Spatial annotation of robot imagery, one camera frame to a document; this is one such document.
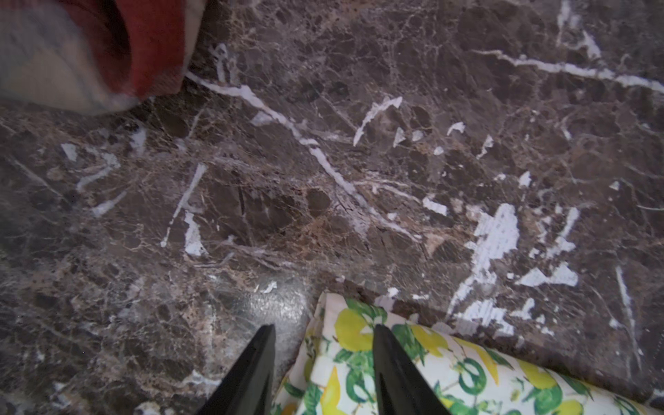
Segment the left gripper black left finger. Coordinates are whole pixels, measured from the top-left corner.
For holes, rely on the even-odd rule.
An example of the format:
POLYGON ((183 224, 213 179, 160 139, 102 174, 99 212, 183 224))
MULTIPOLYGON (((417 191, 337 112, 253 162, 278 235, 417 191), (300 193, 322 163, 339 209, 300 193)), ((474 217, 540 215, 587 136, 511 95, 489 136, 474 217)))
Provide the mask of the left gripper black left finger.
POLYGON ((275 344, 275 326, 261 326, 197 414, 268 414, 271 409, 275 344))

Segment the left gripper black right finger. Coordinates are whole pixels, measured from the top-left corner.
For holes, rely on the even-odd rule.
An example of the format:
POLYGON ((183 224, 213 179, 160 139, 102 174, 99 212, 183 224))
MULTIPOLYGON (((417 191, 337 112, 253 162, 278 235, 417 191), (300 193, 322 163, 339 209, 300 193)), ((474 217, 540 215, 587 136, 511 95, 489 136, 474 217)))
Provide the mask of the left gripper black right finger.
POLYGON ((381 415, 450 414, 385 325, 373 331, 373 367, 381 415))

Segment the lemon print skirt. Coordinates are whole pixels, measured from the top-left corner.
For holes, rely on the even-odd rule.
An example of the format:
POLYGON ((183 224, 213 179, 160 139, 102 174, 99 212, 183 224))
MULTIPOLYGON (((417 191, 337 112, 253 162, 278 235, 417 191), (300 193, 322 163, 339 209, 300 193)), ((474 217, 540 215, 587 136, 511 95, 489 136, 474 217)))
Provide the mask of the lemon print skirt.
POLYGON ((375 414, 374 329, 383 324, 453 414, 655 414, 581 380, 439 334, 382 308, 321 295, 272 414, 375 414))

